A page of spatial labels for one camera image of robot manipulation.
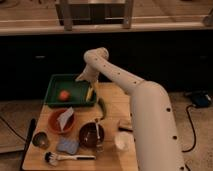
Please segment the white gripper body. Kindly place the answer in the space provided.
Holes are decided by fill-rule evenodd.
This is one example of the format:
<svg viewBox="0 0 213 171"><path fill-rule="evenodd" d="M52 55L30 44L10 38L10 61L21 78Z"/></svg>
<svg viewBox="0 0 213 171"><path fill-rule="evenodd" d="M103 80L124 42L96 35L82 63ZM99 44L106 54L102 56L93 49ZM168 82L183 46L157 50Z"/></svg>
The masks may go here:
<svg viewBox="0 0 213 171"><path fill-rule="evenodd" d="M93 67L87 65L83 72L79 74L76 81L88 81L90 83L95 83L98 80L99 72Z"/></svg>

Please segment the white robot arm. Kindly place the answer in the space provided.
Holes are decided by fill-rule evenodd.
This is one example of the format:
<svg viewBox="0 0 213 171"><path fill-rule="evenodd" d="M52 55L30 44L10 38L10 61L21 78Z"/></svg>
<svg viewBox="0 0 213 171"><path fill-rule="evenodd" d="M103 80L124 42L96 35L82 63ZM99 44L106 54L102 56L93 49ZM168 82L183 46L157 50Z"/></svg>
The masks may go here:
<svg viewBox="0 0 213 171"><path fill-rule="evenodd" d="M185 171L178 131L167 91L108 61L100 47L84 53L86 67L77 81L96 83L102 73L130 96L130 114L140 171Z"/></svg>

